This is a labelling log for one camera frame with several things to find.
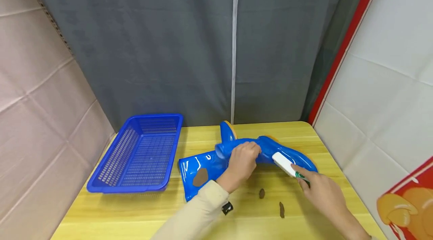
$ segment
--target white brush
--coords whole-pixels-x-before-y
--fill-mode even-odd
[[[286,172],[286,174],[295,178],[299,177],[305,180],[308,186],[310,186],[310,181],[308,181],[307,178],[305,178],[305,176],[295,171],[291,166],[291,164],[293,163],[290,160],[288,160],[287,157],[285,157],[283,154],[281,154],[280,152],[276,152],[275,154],[273,154],[272,159],[275,162],[275,164],[277,164],[283,171]]]

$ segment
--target yellow table surface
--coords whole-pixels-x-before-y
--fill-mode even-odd
[[[335,180],[347,206],[364,228],[385,239],[379,226],[314,131],[304,122],[239,124],[238,137],[272,135],[280,143],[307,154],[319,171]],[[143,194],[89,193],[84,185],[52,240],[143,240],[185,204],[177,160],[211,151],[219,143],[219,126],[184,127],[166,191]],[[259,199],[259,190],[265,198]],[[279,216],[279,202],[285,218]],[[340,239],[333,226],[305,199],[295,178],[276,166],[259,165],[230,202],[234,210],[222,214],[203,232],[204,239]]]

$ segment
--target brown mud clump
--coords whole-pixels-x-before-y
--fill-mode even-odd
[[[263,199],[265,197],[265,190],[264,189],[260,189],[259,191],[259,198]]]
[[[201,168],[197,171],[197,174],[195,175],[194,179],[192,180],[192,185],[200,187],[204,183],[206,183],[208,179],[209,179],[209,176],[207,174],[207,169]]]
[[[284,218],[284,205],[280,201],[280,217]]]

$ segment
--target plastic basket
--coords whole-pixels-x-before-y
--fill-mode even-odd
[[[183,117],[137,115],[126,120],[87,184],[89,192],[165,190]]]

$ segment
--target person's left hand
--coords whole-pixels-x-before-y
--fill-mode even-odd
[[[244,183],[256,168],[256,158],[262,152],[255,142],[246,142],[233,149],[226,171],[216,182],[229,194]]]

